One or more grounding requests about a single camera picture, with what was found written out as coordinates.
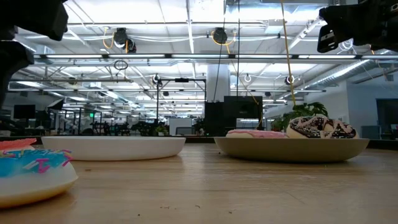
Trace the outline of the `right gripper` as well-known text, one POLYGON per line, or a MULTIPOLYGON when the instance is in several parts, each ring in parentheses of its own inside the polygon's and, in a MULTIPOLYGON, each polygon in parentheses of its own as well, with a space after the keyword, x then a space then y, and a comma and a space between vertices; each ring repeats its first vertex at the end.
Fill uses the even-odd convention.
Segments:
POLYGON ((365 0, 319 10, 326 22, 318 35, 317 51, 327 53, 346 40, 369 44, 371 50, 397 51, 397 0, 365 0))

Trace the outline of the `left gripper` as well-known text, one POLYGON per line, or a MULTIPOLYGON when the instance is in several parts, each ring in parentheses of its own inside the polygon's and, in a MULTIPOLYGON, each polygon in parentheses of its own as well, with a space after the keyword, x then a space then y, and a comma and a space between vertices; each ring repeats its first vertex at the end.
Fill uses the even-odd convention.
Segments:
MULTIPOLYGON (((1 0, 1 38, 11 40, 25 29, 60 41, 67 32, 65 0, 1 0)), ((34 64, 32 52, 15 41, 1 41, 1 106, 14 73, 34 64)))

